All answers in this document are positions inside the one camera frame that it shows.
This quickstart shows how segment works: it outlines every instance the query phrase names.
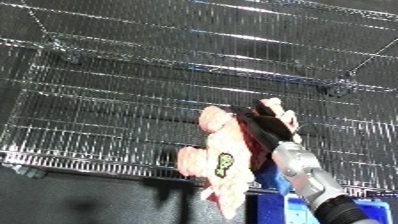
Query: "metal wire rack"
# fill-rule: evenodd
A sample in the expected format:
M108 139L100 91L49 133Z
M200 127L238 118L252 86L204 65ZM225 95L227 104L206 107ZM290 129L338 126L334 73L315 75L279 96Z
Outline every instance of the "metal wire rack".
M397 15L299 0L2 0L0 15L4 163L185 180L176 152L203 145L204 107L280 97L350 194L398 190Z

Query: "wire shelf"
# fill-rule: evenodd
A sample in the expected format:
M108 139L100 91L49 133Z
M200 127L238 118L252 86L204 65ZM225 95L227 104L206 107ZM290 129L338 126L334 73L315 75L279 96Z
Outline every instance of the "wire shelf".
M397 15L244 0L3 0L3 12L5 163L187 180L176 152L204 145L204 107L279 97L350 194L398 190L398 49L379 51Z

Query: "blue container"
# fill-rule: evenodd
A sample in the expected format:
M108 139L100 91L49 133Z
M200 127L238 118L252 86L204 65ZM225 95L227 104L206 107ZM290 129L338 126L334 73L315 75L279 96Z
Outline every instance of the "blue container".
M390 206L386 202L355 200L363 211L381 224L392 224ZM296 195L258 196L258 224L319 224L305 203Z

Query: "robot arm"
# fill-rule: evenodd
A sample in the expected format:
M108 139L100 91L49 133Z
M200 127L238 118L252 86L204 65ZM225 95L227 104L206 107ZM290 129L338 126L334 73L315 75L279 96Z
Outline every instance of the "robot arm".
M256 111L231 107L250 135L271 153L271 158L321 224L378 224L369 219L322 169L316 156L291 141L291 132L270 108L256 103Z
M315 155L293 142L282 142L272 159L322 224L378 224L369 219L322 169Z

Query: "embroidered patch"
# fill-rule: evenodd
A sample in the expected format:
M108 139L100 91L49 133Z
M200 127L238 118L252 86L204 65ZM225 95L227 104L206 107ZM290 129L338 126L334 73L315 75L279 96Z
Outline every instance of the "embroidered patch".
M216 176L224 178L227 170L234 164L234 157L229 153L221 153L218 156L218 165L216 168Z

